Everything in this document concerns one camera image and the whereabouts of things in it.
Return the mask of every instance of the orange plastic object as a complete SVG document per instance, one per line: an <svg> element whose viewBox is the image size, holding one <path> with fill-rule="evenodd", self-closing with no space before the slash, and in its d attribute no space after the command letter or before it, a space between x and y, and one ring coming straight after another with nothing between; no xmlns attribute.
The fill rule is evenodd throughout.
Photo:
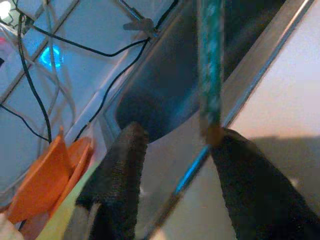
<svg viewBox="0 0 320 240"><path fill-rule="evenodd" d="M75 168L69 182L67 183L63 193L59 197L58 201L54 204L54 207L51 211L49 211L49 217L51 218L55 211L58 209L60 204L64 201L64 199L68 196L74 186L77 184L79 179L81 178L85 167L88 165L88 162L92 155L92 148L90 147L91 139L88 137L84 137L76 142L74 142L68 148L68 155L70 164L73 168Z"/></svg>
<svg viewBox="0 0 320 240"><path fill-rule="evenodd" d="M28 170L8 209L13 224L44 213L64 191L72 169L62 132Z"/></svg>
<svg viewBox="0 0 320 240"><path fill-rule="evenodd" d="M71 166L72 172L76 169L85 149L90 144L91 139L89 137L83 137L68 147L69 165Z"/></svg>

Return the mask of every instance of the white surface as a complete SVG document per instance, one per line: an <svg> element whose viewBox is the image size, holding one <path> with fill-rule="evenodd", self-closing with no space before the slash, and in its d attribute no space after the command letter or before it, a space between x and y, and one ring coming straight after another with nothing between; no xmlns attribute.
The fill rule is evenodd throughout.
<svg viewBox="0 0 320 240"><path fill-rule="evenodd" d="M64 16L67 14L68 9L75 4L77 0L56 0L51 4L51 11L54 14L54 23L52 24L52 29L57 29L59 24L61 24ZM35 22L39 28L47 30L46 18L42 14ZM25 34L22 41L24 47L27 49L27 53L31 57L36 57L40 53L43 46L46 44L46 36L43 34L29 29ZM12 53L8 60L5 61L0 68L0 101L12 91L15 84L19 82L23 74L23 68L21 65L20 57L17 53Z"/></svg>
<svg viewBox="0 0 320 240"><path fill-rule="evenodd" d="M231 126L257 143L318 215L319 23L316 0Z"/></svg>
<svg viewBox="0 0 320 240"><path fill-rule="evenodd" d="M230 128L253 140L320 216L319 23L316 0ZM236 239L211 159L152 240L195 239Z"/></svg>

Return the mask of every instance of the yellow-green object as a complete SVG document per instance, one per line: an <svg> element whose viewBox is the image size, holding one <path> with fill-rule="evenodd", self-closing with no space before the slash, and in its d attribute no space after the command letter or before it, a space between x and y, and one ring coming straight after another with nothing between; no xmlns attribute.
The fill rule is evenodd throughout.
<svg viewBox="0 0 320 240"><path fill-rule="evenodd" d="M99 164L94 163L82 176L80 181L75 185L73 190L69 193L69 195L65 198L65 200L61 203L58 210L52 216L52 218L45 225L44 229L40 233L40 235L36 238L36 240L62 240L64 237L64 232L67 228L69 220L72 216L72 213L75 208L75 202L80 194L82 188L85 183L92 175L92 173L96 170Z"/></svg>

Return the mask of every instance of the wire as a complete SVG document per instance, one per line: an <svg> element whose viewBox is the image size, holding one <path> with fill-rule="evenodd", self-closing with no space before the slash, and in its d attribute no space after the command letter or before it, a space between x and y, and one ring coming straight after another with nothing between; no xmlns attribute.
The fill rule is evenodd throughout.
<svg viewBox="0 0 320 240"><path fill-rule="evenodd" d="M12 0L12 2L13 2L13 4L14 4L14 6L17 8L18 7L18 2L19 2L19 0Z"/></svg>
<svg viewBox="0 0 320 240"><path fill-rule="evenodd" d="M71 45L76 46L76 47L78 47L78 48L81 48L81 49L84 49L84 50L93 52L93 53L95 53L95 54L99 54L99 55L101 55L101 56L109 57L109 58L114 57L114 56L122 53L123 51L125 51L125 50L127 50L127 49L129 49L129 48L131 48L131 47L133 47L133 46L135 46L135 45L139 45L139 44L145 42L145 40L136 41L136 42L134 42L134 43L131 43L131 44L128 45L128 46L125 46L124 48L120 49L119 51L116 51L115 53L104 53L104 52L102 52L102 51L95 50L95 49L93 49L93 48L90 48L90 47L87 47L87 46L83 46L83 45L81 45L81 44L79 44L79 43L76 43L76 42L74 42L74 41L70 41L70 40L65 39L65 38L63 38L63 37L54 35L54 34L52 34L52 33L50 33L50 32L47 32L47 31L45 31L45 30L43 30L43 29L41 29L41 28L39 28L39 27L37 27L37 26L32 25L31 27L32 27L33 29L37 30L38 32L40 32L40 33L42 33L42 34L45 34L45 35L47 35L47 36L49 36L49 37L52 37L52 38L54 38L54 39L58 39L58 40L60 40L60 41L62 41L62 42L65 42L65 43L67 43L67 44L71 44Z"/></svg>
<svg viewBox="0 0 320 240"><path fill-rule="evenodd" d="M4 24L4 25L6 25L6 26L9 26L9 24L6 23L5 21L3 21L1 18L0 18L0 23Z"/></svg>
<svg viewBox="0 0 320 240"><path fill-rule="evenodd" d="M7 40L7 42L9 42L11 44L12 48L19 54L19 50L17 49L16 45L13 43L13 40L8 35L7 31L5 31L5 29L2 26L0 26L0 30L3 32L4 37ZM44 66L42 66L40 63L34 62L30 57L28 57L28 53L26 53L24 58L28 61L29 64L37 66L47 77L49 77L49 80L53 84L56 84L56 81L54 80L55 76L51 72L49 72ZM63 84L59 83L59 88L71 108L71 112L72 112L71 125L73 125L76 120L76 104L73 101L73 98L72 98L67 87L65 87Z"/></svg>
<svg viewBox="0 0 320 240"><path fill-rule="evenodd" d="M164 20L167 18L167 16L169 15L169 13L172 11L172 9L175 8L175 6L178 4L179 0L174 0L170 7L167 9L167 11L165 11L165 13L160 17L160 20L158 21L157 25L155 26L155 29L159 29L159 27L162 25L162 23L164 22Z"/></svg>
<svg viewBox="0 0 320 240"><path fill-rule="evenodd" d="M8 109L7 107L3 106L2 104L0 104L0 107L3 108L4 110L6 110L8 113L10 113L10 114L12 114L12 115L15 115L16 117L20 118L20 119L23 121L23 123L26 125L26 127L27 127L34 135L36 135L37 137L39 137L39 138L41 138L41 139L49 142L49 140L48 140L47 138L45 138L45 137L41 136L40 134L36 133L36 132L30 127L30 125L27 123L27 121L26 121L21 115L15 113L15 112L13 112L13 111L11 111L11 110Z"/></svg>
<svg viewBox="0 0 320 240"><path fill-rule="evenodd" d="M49 13L49 9L48 9L48 5L47 5L47 1L46 0L42 1L42 6L43 6L43 9L45 11L47 27L48 27L49 32L51 33L52 32L52 27L51 27L50 13ZM55 62L54 43L53 43L53 39L51 37L49 37L49 39L48 39L48 47L49 47L49 52L50 52L50 62L51 62L51 69L52 69L52 72L53 72L53 79L55 81L55 86L56 86L54 94L53 94L53 98L52 98L51 103L49 105L49 108L47 110L48 117L50 117L50 115L51 115L51 113L52 113L52 111L53 111L53 109L54 109L54 107L56 105L57 99L58 99L59 90L60 90L60 88L59 88L60 81L59 81L59 78L58 78L56 62ZM42 135L44 134L45 127L46 127L46 122L44 122L43 125L41 126L40 133ZM41 146L42 146L41 140L39 139L38 140L38 148L37 148L38 156L40 156L40 154L41 154Z"/></svg>
<svg viewBox="0 0 320 240"><path fill-rule="evenodd" d="M109 87L107 88L106 92L104 93L104 96L103 96L103 99L102 99L102 102L98 108L98 110L95 112L95 114L90 118L89 122L83 126L83 128L80 130L80 132L78 133L78 135L76 136L75 140L74 141L77 141L79 139L79 137L81 136L82 132L86 129L86 127L95 119L95 117L98 115L98 113L101 111L105 101L106 101L106 98L107 98L107 95L110 91L110 89L112 88L112 86L115 84L115 82L117 81L117 79L122 75L124 74L129 68L131 68L132 65L134 65L138 60L139 58L141 57L144 49L146 48L147 46L147 43L149 42L150 38L147 38L144 40L144 44L138 54L138 56L125 68L123 69L114 79L113 81L111 82L111 84L109 85Z"/></svg>
<svg viewBox="0 0 320 240"><path fill-rule="evenodd" d="M8 12L8 15L10 17L10 21L8 22L8 25L12 26L12 23L14 22L14 18L12 17L12 15Z"/></svg>
<svg viewBox="0 0 320 240"><path fill-rule="evenodd" d="M47 128L47 133L48 133L48 140L49 140L49 143L51 143L52 141L52 136L51 136L51 127L50 127L50 121L49 121L49 118L48 118L48 114L46 112L46 109L45 109L45 106L43 104L43 102L41 101L41 98L39 97L38 93L37 93L37 90L34 86L34 83L32 82L32 79L31 79L31 76L30 76L30 73L29 73L29 70L28 70L28 67L27 67L27 64L26 64L26 60L25 60L25 55L24 55L24 50L23 50L23 47L22 47L22 38L21 38L21 31L22 31L22 17L23 15L20 14L19 16L19 22L18 22L18 49L19 49L19 55L20 55L20 58L21 58L21 63L22 63L22 67L23 67L23 70L24 70L24 73L25 73L25 76L26 76L26 79L29 83L29 86L30 86L30 89L35 97L35 99L37 100L40 108L41 108L41 111L43 113L43 116L44 116L44 119L45 119L45 123L46 123L46 128Z"/></svg>
<svg viewBox="0 0 320 240"><path fill-rule="evenodd" d="M159 27L162 25L162 23L164 22L164 20L167 18L167 16L169 15L169 13L172 11L172 9L178 4L178 0L174 0L173 3L170 5L170 7L168 8L167 11L165 11L165 13L160 17L160 20L158 21L157 25L156 25L156 29L159 29ZM83 128L81 128L80 132L78 133L78 135L76 136L75 140L74 141L77 141L79 139L79 137L81 136L81 134L83 133L83 131L86 129L86 127L95 119L95 117L99 114L99 112L101 111L105 101L106 101L106 98L107 98L107 95L111 89L111 87L113 86L113 84L117 81L117 79L123 74L125 73L132 65L134 65L138 60L139 58L141 57L147 43L149 42L150 38L148 37L146 40L144 40L144 45L142 46L141 48L141 51L140 53L138 54L138 56L133 60L132 63L130 63L124 70L122 70L114 79L113 81L111 82L111 84L109 85L109 87L107 88L104 96L103 96L103 99L102 99L102 102L98 108L98 110L95 112L95 114L90 118L89 122L83 126Z"/></svg>

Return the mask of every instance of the white cable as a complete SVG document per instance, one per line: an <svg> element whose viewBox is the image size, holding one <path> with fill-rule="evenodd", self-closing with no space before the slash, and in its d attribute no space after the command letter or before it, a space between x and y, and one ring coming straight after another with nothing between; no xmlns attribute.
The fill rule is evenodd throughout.
<svg viewBox="0 0 320 240"><path fill-rule="evenodd" d="M12 48L17 52L17 46L14 44L12 38L8 35L7 31L3 28L3 25L0 23L0 30L3 32L5 39L10 43L10 45L12 46ZM25 59L27 60L27 62L31 65L35 65L37 66L45 75L47 75L50 79L50 81L53 84L56 84L56 82L54 81L54 75L49 72L44 66L42 66L40 63L38 62L34 62L29 56L28 53L25 53ZM64 95L66 101L68 102L70 108L71 108L71 113L72 113L72 120L71 120L71 125L73 125L76 121L76 104L68 90L67 87L65 87L61 82L59 83L59 88L60 91L62 92L62 94Z"/></svg>
<svg viewBox="0 0 320 240"><path fill-rule="evenodd" d="M43 0L42 1L42 6L44 9L44 14L45 14L45 19L46 19L46 25L48 27L48 32L51 33L52 32L52 27L51 27L51 20L50 20L50 13L49 13L49 9L48 9L48 5L47 5L47 0ZM59 85L60 85L60 81L58 79L58 74L57 74L57 69L56 69L56 62L55 62L55 56L54 56L54 43L51 37L49 37L48 39L48 47L49 47L49 52L50 52L50 62L51 62L51 69L52 69L52 73L53 73L53 79L55 81L55 91L54 91L54 95L53 98L51 100L51 103L49 105L49 108L47 110L47 114L48 117L50 117L52 110L54 109L56 102L57 102L57 98L59 95ZM40 134L43 136L45 134L45 128L46 128L46 123L44 122L42 124L41 130L40 130ZM39 157L41 154L41 148L42 148L42 139L38 139L38 148L37 148L37 156Z"/></svg>

